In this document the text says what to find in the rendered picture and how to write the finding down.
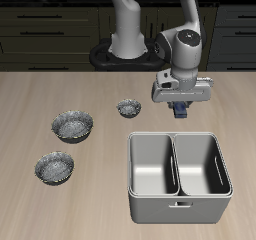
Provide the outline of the dark olive kitchen cupboard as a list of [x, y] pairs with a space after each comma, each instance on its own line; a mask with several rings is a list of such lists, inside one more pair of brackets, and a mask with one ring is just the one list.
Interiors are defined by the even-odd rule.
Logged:
[[[199, 10], [207, 33], [199, 71], [206, 71], [217, 8]], [[133, 24], [145, 41], [185, 23], [180, 7], [142, 7], [139, 15]], [[94, 71], [91, 49], [115, 30], [113, 7], [0, 7], [0, 72]]]

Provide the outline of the flat black base plate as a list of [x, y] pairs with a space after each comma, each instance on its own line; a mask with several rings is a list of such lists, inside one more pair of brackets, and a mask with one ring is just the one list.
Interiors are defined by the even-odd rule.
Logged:
[[171, 60], [171, 49], [161, 48], [153, 38], [137, 40], [103, 38], [90, 52], [90, 63], [101, 72], [159, 71]]

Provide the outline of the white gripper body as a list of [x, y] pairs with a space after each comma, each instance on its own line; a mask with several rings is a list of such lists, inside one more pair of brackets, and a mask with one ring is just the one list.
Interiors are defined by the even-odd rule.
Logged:
[[154, 102], [194, 102], [207, 101], [211, 97], [211, 87], [214, 81], [209, 77], [200, 77], [191, 90], [181, 91], [162, 88], [157, 82], [153, 83], [151, 97]]

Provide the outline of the small grey speckled bowl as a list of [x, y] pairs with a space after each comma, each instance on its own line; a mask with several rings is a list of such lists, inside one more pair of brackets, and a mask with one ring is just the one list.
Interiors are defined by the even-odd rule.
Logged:
[[134, 99], [125, 99], [116, 106], [119, 114], [125, 118], [136, 117], [141, 111], [141, 104]]

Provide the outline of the blue cream cheese box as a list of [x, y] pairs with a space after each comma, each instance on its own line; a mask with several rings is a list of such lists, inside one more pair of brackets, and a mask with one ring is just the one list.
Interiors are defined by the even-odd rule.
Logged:
[[187, 117], [186, 107], [183, 102], [175, 102], [174, 103], [174, 116], [176, 118], [186, 118]]

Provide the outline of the dark grey kitchen cupboard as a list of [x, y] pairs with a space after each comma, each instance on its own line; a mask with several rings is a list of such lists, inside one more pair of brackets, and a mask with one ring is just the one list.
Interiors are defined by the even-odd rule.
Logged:
[[218, 8], [207, 70], [256, 71], [256, 5]]

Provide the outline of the middle-sized grey speckled bowl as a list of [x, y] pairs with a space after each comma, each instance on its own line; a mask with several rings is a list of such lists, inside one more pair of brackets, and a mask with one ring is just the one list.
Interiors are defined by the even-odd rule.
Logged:
[[75, 169], [73, 158], [61, 151], [42, 156], [34, 167], [35, 176], [44, 184], [56, 186], [65, 183]]

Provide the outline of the white two-bin basket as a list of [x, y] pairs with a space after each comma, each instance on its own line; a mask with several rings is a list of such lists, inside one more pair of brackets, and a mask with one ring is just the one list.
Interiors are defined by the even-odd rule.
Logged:
[[233, 195], [212, 133], [134, 132], [127, 164], [130, 214], [138, 224], [216, 223]]

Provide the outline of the large grey speckled bowl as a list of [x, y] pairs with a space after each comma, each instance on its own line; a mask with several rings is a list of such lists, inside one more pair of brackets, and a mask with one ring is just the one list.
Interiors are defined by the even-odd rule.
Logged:
[[70, 110], [59, 114], [53, 120], [51, 130], [61, 141], [77, 144], [90, 135], [93, 126], [94, 120], [89, 113]]

